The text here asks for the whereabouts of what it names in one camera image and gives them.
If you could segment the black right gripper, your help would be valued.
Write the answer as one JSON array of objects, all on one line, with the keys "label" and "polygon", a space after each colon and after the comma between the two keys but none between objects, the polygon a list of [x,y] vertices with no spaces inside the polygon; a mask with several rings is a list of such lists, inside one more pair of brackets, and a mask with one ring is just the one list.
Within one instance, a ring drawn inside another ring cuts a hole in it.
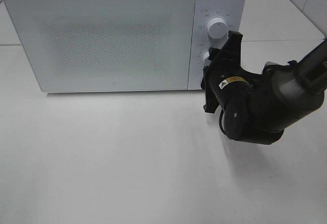
[{"label": "black right gripper", "polygon": [[215,113],[218,107],[223,111],[231,99],[247,97],[258,85],[258,74],[241,67],[241,43],[243,34],[228,31],[228,40],[222,47],[210,47],[209,66],[203,69],[201,88],[205,91],[206,113]]}]

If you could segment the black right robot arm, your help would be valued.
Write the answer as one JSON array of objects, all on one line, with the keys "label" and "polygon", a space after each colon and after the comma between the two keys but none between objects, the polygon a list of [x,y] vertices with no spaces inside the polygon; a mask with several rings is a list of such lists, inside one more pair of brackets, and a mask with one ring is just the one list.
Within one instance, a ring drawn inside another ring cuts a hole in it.
[{"label": "black right robot arm", "polygon": [[201,88],[204,111],[221,108],[219,127],[231,140],[270,145],[285,128],[319,109],[326,90],[326,42],[301,61],[267,62],[261,73],[241,66],[242,34],[229,31],[222,48],[208,50]]}]

